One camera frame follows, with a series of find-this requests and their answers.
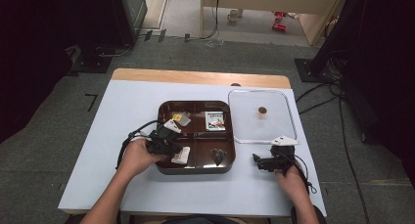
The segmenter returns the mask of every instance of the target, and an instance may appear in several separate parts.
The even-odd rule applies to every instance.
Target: table
[[[327,22],[338,14],[345,0],[219,0],[219,8],[300,14],[307,41],[314,45]],[[201,0],[201,37],[204,36],[204,7],[216,7],[216,0]]]
[[[243,87],[230,86],[234,82]],[[125,68],[117,69],[108,85],[58,208],[67,213],[80,213],[92,207],[115,174],[122,141],[129,132],[156,119],[163,102],[220,100],[227,103],[227,95],[233,89],[258,89],[250,85],[274,90],[269,86],[275,85],[288,97],[301,141],[296,155],[307,164],[309,181],[317,190],[311,194],[311,200],[326,215],[287,77]],[[131,181],[120,209],[130,214],[289,216],[292,204],[278,188],[274,175],[258,170],[253,163],[252,153],[269,157],[270,146],[236,143],[235,147],[235,162],[224,174],[163,175],[153,164]]]

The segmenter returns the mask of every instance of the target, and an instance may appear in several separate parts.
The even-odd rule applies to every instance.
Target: white tabletop
[[[123,140],[129,132],[157,119],[159,106],[165,101],[218,100],[228,103],[228,93],[241,88],[111,80],[58,208],[67,213],[90,209],[115,174]],[[301,142],[296,146],[296,155],[305,161],[308,180],[317,191],[310,194],[311,201],[326,215],[293,91],[275,90],[288,97]],[[150,133],[154,128],[155,125],[151,125],[143,131]],[[292,204],[279,188],[276,177],[273,173],[258,170],[253,161],[253,154],[270,157],[270,145],[235,143],[235,148],[235,162],[231,170],[224,174],[164,175],[154,164],[151,165],[131,181],[120,209],[152,214],[289,216]]]

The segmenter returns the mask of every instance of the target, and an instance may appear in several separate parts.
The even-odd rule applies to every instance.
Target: transparent lid
[[[232,90],[228,95],[234,139],[271,144],[281,135],[297,139],[287,97],[276,90]]]

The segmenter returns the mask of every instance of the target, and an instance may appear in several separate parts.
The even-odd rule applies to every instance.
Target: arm
[[[81,224],[114,224],[122,197],[129,182],[135,175],[146,170],[150,164],[162,158],[163,156],[161,155],[150,155],[147,152],[144,139],[132,141],[125,150],[121,164],[107,189],[83,218]]]
[[[305,189],[297,169],[292,166],[287,171],[286,176],[276,170],[275,175],[278,178],[278,183],[281,188],[289,196],[296,208],[298,223],[318,223],[314,206],[311,203],[308,192]]]

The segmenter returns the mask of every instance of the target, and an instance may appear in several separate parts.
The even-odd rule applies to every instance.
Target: brown tray
[[[223,112],[225,130],[207,131],[206,112]],[[168,101],[159,107],[158,120],[166,122],[175,113],[185,114],[191,119],[186,126],[178,127],[181,133],[175,143],[190,147],[187,164],[171,162],[172,156],[156,163],[163,174],[211,174],[229,171],[235,160],[235,144],[229,106],[221,101]],[[211,151],[226,153],[223,161],[216,165]]]

